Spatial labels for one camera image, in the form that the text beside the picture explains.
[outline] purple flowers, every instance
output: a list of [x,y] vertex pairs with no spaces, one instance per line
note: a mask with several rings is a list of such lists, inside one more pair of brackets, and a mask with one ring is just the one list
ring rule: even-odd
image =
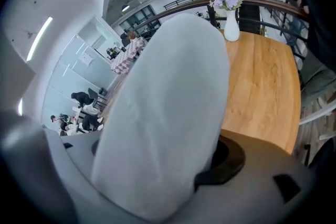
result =
[[237,6],[239,0],[225,0],[226,7],[232,9],[234,6]]
[[215,0],[215,1],[210,1],[210,6],[215,7],[215,8],[223,8],[226,10],[233,10],[242,4],[243,0]]

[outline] staircase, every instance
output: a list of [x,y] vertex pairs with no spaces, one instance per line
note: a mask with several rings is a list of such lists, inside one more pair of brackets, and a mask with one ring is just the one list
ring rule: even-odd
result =
[[[253,19],[260,21],[259,7],[242,4],[239,8],[239,18]],[[260,25],[250,24],[246,22],[239,22],[240,31],[249,32],[253,34],[260,34]]]

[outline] glass partition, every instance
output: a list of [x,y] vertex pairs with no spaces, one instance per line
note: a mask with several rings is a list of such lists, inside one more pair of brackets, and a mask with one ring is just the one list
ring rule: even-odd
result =
[[88,22],[78,36],[108,61],[110,57],[107,50],[122,46],[119,37],[114,35],[110,29],[106,29],[97,18]]
[[[90,62],[86,62],[83,56],[88,57]],[[117,76],[110,65],[78,36],[69,43],[59,60],[67,70],[73,70],[99,88],[108,89]]]
[[71,99],[73,92],[87,93],[91,88],[98,93],[101,88],[108,90],[111,87],[117,75],[111,71],[109,60],[101,55],[99,49],[118,43],[113,31],[97,18],[93,18],[73,37],[51,74],[44,96],[41,124],[60,131],[60,122],[53,123],[50,116],[61,113],[75,116],[72,108],[78,107],[78,104]]

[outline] wooden handrail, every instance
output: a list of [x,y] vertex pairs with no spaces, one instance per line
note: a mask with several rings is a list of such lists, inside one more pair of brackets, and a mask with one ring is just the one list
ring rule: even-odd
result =
[[[155,15],[154,17],[148,19],[142,24],[138,25],[136,28],[132,29],[132,31],[137,30],[145,26],[148,23],[151,23],[155,20],[161,19],[168,15],[172,15],[177,12],[182,12],[184,10],[191,9],[191,8],[206,6],[209,4],[209,1],[210,0],[194,0],[186,4],[178,5],[175,8],[170,8],[168,10],[165,10],[164,12],[161,12]],[[298,17],[299,19],[308,21],[308,15],[304,12],[302,8],[295,7],[293,5],[290,5],[290,4],[287,4],[287,3],[284,3],[278,0],[243,0],[243,4],[279,9],[288,14],[293,15],[294,17]]]

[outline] wooden table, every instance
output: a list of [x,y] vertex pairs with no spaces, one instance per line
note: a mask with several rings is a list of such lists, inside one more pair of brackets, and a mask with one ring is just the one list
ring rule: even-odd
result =
[[246,32],[225,44],[231,67],[222,129],[270,141],[291,154],[301,98],[290,47]]

